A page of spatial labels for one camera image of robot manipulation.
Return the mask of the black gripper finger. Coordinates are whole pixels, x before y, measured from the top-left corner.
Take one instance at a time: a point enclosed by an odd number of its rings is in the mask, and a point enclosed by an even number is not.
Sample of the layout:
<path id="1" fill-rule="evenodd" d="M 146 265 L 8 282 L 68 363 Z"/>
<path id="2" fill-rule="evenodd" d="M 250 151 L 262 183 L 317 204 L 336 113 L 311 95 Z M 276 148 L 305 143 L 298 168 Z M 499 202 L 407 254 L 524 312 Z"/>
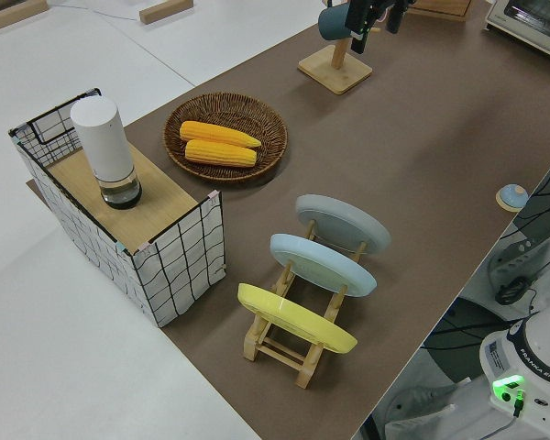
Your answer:
<path id="1" fill-rule="evenodd" d="M 390 33 L 397 33 L 408 9 L 407 5 L 394 5 L 388 15 L 386 29 Z"/>
<path id="2" fill-rule="evenodd" d="M 355 36 L 352 38 L 351 49 L 355 53 L 362 53 L 366 47 L 369 34 L 369 7 L 350 7 L 346 16 L 346 27 Z"/>

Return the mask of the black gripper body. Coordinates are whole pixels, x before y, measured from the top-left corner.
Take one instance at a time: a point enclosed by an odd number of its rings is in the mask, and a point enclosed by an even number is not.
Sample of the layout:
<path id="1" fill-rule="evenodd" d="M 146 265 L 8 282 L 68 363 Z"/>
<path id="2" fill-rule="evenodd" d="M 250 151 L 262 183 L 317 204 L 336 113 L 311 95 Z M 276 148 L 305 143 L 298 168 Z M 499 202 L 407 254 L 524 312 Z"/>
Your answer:
<path id="1" fill-rule="evenodd" d="M 404 6 L 408 8 L 413 5 L 411 0 L 351 0 L 349 2 L 350 10 L 385 10 L 392 6 Z"/>

